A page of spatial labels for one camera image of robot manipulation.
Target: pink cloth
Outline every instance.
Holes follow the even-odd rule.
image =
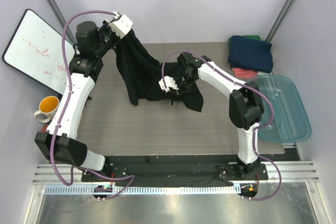
[[[258,74],[257,71],[253,70],[246,70],[242,68],[232,68],[233,72],[235,73],[235,77],[240,77],[244,79],[249,79],[252,76],[256,76]]]

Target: white mug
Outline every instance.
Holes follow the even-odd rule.
[[[50,122],[57,111],[59,106],[59,99],[54,96],[45,97],[38,106],[38,110],[34,112],[34,117],[40,123],[48,123]],[[45,115],[45,119],[38,118],[40,115]]]

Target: black cloth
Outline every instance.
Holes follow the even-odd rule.
[[[129,100],[133,105],[138,105],[138,99],[143,98],[148,101],[171,99],[172,103],[182,101],[187,108],[201,112],[203,97],[195,83],[192,84],[190,93],[177,96],[161,90],[161,63],[149,55],[133,30],[120,40],[114,51],[117,55],[118,71],[124,79]],[[184,69],[178,62],[165,64],[165,76],[174,77],[181,71]]]

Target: whiteboard frame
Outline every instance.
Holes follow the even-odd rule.
[[[20,27],[22,21],[24,20],[24,18],[25,18],[25,16],[26,16],[27,12],[29,12],[29,11],[30,11],[30,12],[33,12],[36,16],[38,16],[41,20],[43,20],[43,21],[44,21],[48,26],[50,26],[56,33],[58,33],[59,36],[62,36],[62,35],[61,35],[58,31],[56,31],[51,25],[49,25],[48,22],[46,22],[43,18],[41,18],[41,16],[38,15],[35,11],[33,11],[32,9],[26,9],[25,12],[23,13],[23,16],[21,17],[21,19],[20,19],[20,21],[19,21],[17,27],[15,28],[15,30],[14,30],[14,32],[13,32],[13,35],[11,36],[11,38],[10,38],[10,40],[9,40],[7,46],[6,46],[6,49],[5,49],[4,53],[2,54],[2,61],[3,61],[4,63],[6,63],[8,66],[14,68],[15,70],[17,70],[17,71],[23,73],[25,76],[28,76],[28,77],[30,77],[31,79],[33,79],[33,80],[35,80],[35,81],[41,83],[43,86],[46,86],[46,87],[48,87],[49,89],[55,91],[56,93],[58,93],[58,94],[60,94],[60,95],[63,95],[62,93],[59,93],[57,90],[53,89],[52,87],[50,87],[50,86],[48,86],[48,85],[45,85],[44,83],[38,81],[38,80],[35,79],[34,77],[32,77],[32,76],[26,74],[26,73],[23,72],[22,70],[17,69],[16,67],[14,67],[13,65],[9,64],[9,63],[5,60],[5,56],[6,56],[7,50],[9,49],[9,47],[10,47],[10,45],[11,45],[13,39],[14,39],[15,36],[16,36],[16,33],[17,33],[17,31],[18,31],[18,29],[19,29],[19,27]]]

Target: metal pole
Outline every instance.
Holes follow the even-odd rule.
[[[275,33],[279,29],[282,21],[284,20],[285,16],[287,15],[289,9],[291,8],[292,4],[295,0],[286,0],[285,4],[283,5],[277,19],[275,20],[269,34],[267,35],[266,41],[271,42],[275,36]]]
[[[59,7],[56,3],[56,1],[55,0],[46,0],[46,1],[48,2],[51,10],[55,14],[59,24],[64,28],[67,21],[65,20],[61,10],[59,9]],[[67,30],[67,36],[72,43],[74,43],[74,44],[76,43],[76,39],[75,39],[73,33],[70,31],[70,29]]]

